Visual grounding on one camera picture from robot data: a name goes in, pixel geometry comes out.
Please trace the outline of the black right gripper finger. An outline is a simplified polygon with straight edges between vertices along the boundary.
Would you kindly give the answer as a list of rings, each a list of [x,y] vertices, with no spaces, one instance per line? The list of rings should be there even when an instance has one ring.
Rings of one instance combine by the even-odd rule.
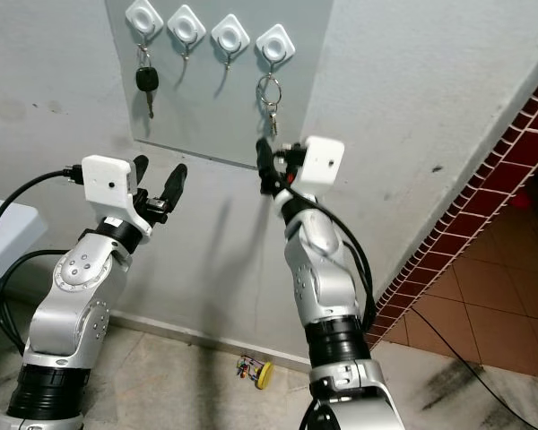
[[[265,138],[256,141],[256,168],[261,179],[260,193],[277,195],[278,171],[274,167],[274,150]]]

